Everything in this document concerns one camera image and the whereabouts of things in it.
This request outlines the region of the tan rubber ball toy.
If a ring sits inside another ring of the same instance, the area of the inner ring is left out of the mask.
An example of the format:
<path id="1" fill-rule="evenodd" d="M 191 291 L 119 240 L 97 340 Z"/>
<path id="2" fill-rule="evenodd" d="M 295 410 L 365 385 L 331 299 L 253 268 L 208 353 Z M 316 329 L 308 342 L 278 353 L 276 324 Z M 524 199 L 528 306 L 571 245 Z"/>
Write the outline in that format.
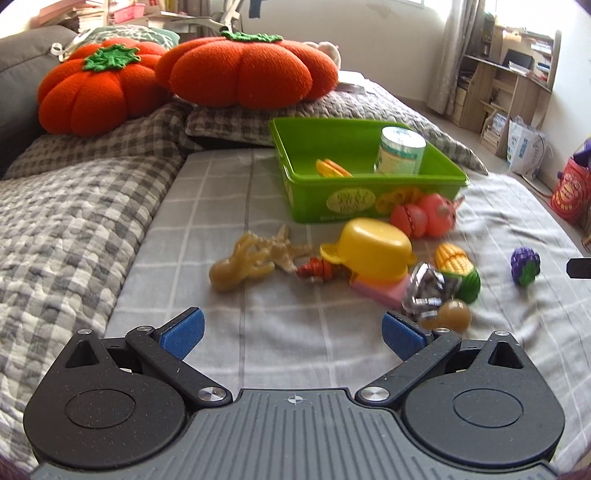
<path id="1" fill-rule="evenodd" d="M 459 299 L 445 302 L 433 315 L 419 321 L 419 325 L 426 330 L 448 328 L 458 334 L 463 334 L 472 323 L 472 313 L 468 305 Z"/>

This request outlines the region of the purple toy grapes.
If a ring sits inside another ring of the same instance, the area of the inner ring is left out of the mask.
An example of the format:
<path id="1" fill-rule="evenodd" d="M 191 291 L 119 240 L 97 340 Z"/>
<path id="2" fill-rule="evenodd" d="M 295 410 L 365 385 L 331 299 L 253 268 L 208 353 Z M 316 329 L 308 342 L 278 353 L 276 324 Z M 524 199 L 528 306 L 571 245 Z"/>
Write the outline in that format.
<path id="1" fill-rule="evenodd" d="M 510 264 L 512 279 L 520 287 L 533 283 L 541 271 L 540 256 L 529 247 L 516 248 L 511 255 Z"/>

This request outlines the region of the pink sticky note pad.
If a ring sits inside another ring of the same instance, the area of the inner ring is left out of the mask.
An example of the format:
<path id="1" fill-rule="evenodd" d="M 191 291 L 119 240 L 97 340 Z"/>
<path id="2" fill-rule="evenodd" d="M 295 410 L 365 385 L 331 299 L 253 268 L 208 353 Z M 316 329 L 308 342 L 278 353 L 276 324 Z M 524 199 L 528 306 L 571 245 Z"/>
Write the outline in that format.
<path id="1" fill-rule="evenodd" d="M 406 274 L 394 283 L 378 282 L 374 279 L 363 278 L 363 276 L 353 274 L 349 280 L 349 286 L 360 294 L 381 303 L 389 309 L 400 310 L 409 280 L 409 274 Z"/>

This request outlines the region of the shiny chrome metal toy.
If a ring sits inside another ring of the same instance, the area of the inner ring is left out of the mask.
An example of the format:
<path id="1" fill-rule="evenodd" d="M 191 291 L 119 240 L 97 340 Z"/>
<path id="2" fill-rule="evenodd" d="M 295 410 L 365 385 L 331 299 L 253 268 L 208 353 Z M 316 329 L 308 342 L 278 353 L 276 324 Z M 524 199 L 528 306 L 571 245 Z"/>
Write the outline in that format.
<path id="1" fill-rule="evenodd" d="M 403 295 L 404 313 L 416 322 L 435 318 L 443 304 L 455 297 L 462 281 L 462 277 L 439 271 L 430 263 L 417 264 Z"/>

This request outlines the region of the toy corn cob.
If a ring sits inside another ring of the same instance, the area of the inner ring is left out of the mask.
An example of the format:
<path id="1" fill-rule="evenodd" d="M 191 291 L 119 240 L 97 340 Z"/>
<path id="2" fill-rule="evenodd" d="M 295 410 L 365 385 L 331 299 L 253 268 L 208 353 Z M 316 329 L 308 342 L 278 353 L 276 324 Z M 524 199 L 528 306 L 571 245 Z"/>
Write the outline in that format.
<path id="1" fill-rule="evenodd" d="M 467 304 L 474 303 L 481 291 L 481 278 L 478 270 L 459 246 L 442 243 L 435 251 L 435 266 L 447 276 L 460 280 L 456 297 Z"/>

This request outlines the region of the yellow toy pot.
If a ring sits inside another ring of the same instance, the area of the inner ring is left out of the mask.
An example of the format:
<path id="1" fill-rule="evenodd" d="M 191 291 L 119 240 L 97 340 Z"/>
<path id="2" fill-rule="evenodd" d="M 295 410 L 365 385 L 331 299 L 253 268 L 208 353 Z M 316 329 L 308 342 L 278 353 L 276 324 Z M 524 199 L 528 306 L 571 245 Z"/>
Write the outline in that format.
<path id="1" fill-rule="evenodd" d="M 409 237 L 389 223 L 371 218 L 346 222 L 335 243 L 320 246 L 321 257 L 378 282 L 400 281 L 417 257 Z"/>

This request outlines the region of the tan rubber octopus toy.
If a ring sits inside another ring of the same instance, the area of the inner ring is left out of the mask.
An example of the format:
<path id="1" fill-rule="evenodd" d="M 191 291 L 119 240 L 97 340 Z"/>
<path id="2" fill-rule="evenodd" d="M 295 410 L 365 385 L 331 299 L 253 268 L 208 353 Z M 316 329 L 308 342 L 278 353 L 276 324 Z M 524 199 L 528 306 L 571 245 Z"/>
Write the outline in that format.
<path id="1" fill-rule="evenodd" d="M 231 255 L 216 261 L 208 272 L 211 286 L 216 291 L 235 289 L 247 279 L 266 277 L 274 270 L 270 250 L 260 246 L 260 239 L 246 232 L 235 242 Z"/>

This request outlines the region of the red toy crab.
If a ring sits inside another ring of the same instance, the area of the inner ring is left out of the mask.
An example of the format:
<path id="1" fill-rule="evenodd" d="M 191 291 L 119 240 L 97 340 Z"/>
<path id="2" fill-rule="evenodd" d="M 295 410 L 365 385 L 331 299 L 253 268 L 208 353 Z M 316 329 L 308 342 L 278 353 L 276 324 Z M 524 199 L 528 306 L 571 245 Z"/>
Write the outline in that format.
<path id="1" fill-rule="evenodd" d="M 307 263 L 298 267 L 295 273 L 298 278 L 325 283 L 349 277 L 349 270 L 346 267 L 320 257 L 311 257 Z"/>

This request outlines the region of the beige dried starfish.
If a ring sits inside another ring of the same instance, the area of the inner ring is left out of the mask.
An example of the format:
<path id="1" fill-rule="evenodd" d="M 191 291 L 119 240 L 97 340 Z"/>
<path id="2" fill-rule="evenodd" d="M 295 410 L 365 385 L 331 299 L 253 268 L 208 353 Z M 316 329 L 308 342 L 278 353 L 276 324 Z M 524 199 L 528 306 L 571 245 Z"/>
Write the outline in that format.
<path id="1" fill-rule="evenodd" d="M 276 235 L 271 236 L 270 239 L 263 239 L 263 249 L 269 252 L 270 261 L 276 267 L 284 272 L 294 273 L 297 271 L 294 260 L 310 254 L 312 246 L 291 243 L 290 228 L 287 224 L 283 224 L 277 230 Z"/>

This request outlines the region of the clear cotton swab jar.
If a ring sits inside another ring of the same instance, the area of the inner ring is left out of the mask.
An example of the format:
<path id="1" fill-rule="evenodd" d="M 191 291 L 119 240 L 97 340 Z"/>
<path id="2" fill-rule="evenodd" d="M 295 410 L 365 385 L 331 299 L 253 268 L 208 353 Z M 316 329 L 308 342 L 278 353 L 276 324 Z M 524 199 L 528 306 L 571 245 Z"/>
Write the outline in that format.
<path id="1" fill-rule="evenodd" d="M 384 127 L 374 171 L 385 175 L 417 175 L 426 147 L 426 140 L 415 131 Z"/>

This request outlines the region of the orange toy pot lid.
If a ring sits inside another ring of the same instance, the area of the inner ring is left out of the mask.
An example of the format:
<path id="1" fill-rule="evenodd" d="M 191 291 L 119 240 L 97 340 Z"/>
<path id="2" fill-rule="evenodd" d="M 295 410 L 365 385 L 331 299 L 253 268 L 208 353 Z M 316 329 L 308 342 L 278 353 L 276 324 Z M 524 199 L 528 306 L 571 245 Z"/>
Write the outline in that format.
<path id="1" fill-rule="evenodd" d="M 329 159 L 318 159 L 315 161 L 315 169 L 318 174 L 325 178 L 351 178 L 352 174 L 349 173 L 344 167 L 335 163 Z"/>

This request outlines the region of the light grid bed sheet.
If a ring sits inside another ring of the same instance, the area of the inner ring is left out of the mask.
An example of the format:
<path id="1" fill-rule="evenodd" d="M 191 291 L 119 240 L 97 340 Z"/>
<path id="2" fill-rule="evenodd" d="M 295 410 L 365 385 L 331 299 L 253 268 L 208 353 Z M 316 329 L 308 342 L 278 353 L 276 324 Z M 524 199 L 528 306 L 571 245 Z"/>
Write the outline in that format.
<path id="1" fill-rule="evenodd" d="M 475 264 L 482 289 L 472 338 L 510 331 L 560 401 L 566 417 L 553 463 L 571 469 L 590 449 L 590 285 L 570 279 L 577 246 L 538 199 L 507 175 L 472 174 L 449 241 Z M 190 155 L 173 181 L 124 282 L 106 333 L 160 325 L 190 306 L 204 311 L 204 340 L 187 362 L 232 391 L 358 389 L 393 368 L 381 337 L 382 305 L 344 280 L 315 283 L 283 271 L 226 293 L 208 271 L 245 231 L 263 237 L 287 224 L 295 244 L 339 238 L 338 224 L 291 221 L 273 151 Z M 511 255 L 529 247 L 541 271 L 516 285 Z"/>

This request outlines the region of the large orange pumpkin cushion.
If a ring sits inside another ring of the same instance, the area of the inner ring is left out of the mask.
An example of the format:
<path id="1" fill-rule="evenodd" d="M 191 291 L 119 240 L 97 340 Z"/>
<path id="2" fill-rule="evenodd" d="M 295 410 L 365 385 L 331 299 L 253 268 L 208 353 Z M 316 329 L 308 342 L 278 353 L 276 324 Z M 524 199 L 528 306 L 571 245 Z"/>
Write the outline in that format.
<path id="1" fill-rule="evenodd" d="M 335 90 L 339 69 L 325 53 L 277 35 L 224 32 L 181 43 L 155 67 L 158 83 L 208 108 L 277 110 Z"/>

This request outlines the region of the teal patterned cushion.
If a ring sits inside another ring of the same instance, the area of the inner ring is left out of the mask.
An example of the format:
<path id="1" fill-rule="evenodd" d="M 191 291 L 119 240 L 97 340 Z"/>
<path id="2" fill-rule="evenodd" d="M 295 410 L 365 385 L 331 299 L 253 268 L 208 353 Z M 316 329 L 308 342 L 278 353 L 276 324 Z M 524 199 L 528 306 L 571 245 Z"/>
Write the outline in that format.
<path id="1" fill-rule="evenodd" d="M 65 61 L 77 48 L 90 43 L 101 43 L 112 38 L 128 38 L 136 41 L 150 41 L 169 50 L 179 43 L 179 35 L 166 29 L 150 28 L 141 25 L 115 25 L 87 29 L 79 33 L 66 46 L 53 43 L 50 53 L 60 62 Z"/>

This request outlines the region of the stack of books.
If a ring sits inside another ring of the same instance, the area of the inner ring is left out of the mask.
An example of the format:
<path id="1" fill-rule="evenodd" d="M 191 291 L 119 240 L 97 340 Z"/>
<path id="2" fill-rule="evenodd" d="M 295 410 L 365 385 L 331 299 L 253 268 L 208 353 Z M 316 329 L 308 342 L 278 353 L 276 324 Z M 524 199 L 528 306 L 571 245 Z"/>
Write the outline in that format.
<path id="1" fill-rule="evenodd" d="M 40 9 L 29 22 L 31 28 L 61 25 L 74 32 L 102 27 L 107 23 L 108 1 L 63 0 Z"/>

